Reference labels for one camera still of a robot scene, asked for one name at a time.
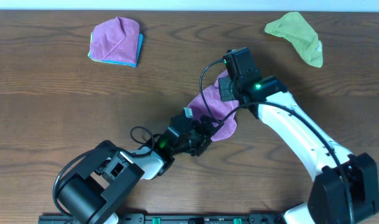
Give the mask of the purple microfibre cloth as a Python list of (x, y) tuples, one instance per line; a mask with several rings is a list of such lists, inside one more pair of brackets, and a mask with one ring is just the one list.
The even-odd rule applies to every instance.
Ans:
[[(234, 110), (236, 107), (239, 106), (239, 102), (237, 100), (223, 102), (220, 99), (218, 79), (224, 78), (227, 76), (228, 76), (228, 72), (227, 70), (224, 70), (221, 74), (219, 74), (219, 76), (217, 77), (213, 85), (210, 85), (203, 90), (204, 97), (206, 99), (206, 102), (211, 112), (217, 119), (220, 119), (220, 120), (222, 120), (229, 112), (231, 112), (232, 110)], [(208, 111), (204, 105), (201, 94), (198, 94), (188, 104), (187, 107), (192, 109), (193, 119), (200, 119), (202, 115), (208, 115)], [(237, 126), (237, 123), (235, 121), (235, 113), (233, 113), (224, 122), (222, 127), (211, 137), (211, 140), (216, 142), (216, 141), (222, 141), (222, 140), (228, 139), (235, 132), (236, 126)]]

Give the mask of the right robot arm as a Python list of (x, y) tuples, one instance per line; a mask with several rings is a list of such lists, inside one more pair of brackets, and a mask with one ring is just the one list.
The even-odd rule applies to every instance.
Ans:
[(358, 223), (379, 212), (377, 164), (355, 155), (326, 134), (276, 77), (263, 78), (246, 47), (222, 57), (228, 77), (219, 79), (222, 101), (240, 108), (274, 130), (297, 155), (313, 186), (308, 201), (282, 215), (285, 223)]

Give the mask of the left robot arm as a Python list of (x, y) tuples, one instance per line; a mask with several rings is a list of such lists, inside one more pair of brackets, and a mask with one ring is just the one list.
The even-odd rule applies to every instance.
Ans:
[(54, 204), (79, 223), (117, 223), (115, 211), (140, 180), (163, 175), (177, 154), (200, 156), (222, 125), (207, 115), (193, 119), (181, 113), (135, 151), (102, 141), (61, 170), (53, 186)]

